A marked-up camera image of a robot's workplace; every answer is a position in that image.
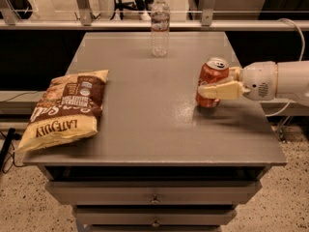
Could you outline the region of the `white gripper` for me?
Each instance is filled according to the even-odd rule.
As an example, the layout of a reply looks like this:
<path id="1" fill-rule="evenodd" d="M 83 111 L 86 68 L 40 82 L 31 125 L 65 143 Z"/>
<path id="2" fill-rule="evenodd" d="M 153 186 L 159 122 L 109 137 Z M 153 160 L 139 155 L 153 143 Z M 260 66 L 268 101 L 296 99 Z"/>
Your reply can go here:
<path id="1" fill-rule="evenodd" d="M 198 94 L 205 99 L 237 100 L 244 95 L 252 101 L 271 101 L 275 98 L 277 71 L 277 64 L 271 61 L 256 62 L 243 69 L 230 67 L 220 79 L 226 83 L 200 85 Z"/>

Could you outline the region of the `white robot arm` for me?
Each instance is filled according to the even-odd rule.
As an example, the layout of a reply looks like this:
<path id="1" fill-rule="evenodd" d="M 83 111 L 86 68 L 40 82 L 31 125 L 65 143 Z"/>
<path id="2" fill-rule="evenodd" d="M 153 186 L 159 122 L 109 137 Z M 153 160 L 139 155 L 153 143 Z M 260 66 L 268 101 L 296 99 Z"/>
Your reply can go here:
<path id="1" fill-rule="evenodd" d="M 227 78 L 202 84 L 198 94 L 206 99 L 252 101 L 288 99 L 309 105 L 309 61 L 256 62 L 245 68 L 232 67 Z"/>

